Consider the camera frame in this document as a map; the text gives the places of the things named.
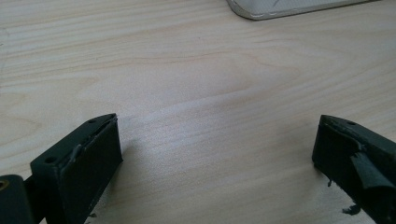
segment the wooden table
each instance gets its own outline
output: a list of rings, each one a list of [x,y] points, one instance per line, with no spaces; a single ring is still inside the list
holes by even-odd
[[[310,157],[321,114],[396,140],[395,9],[2,1],[0,175],[115,112],[124,163],[87,223],[373,223]]]

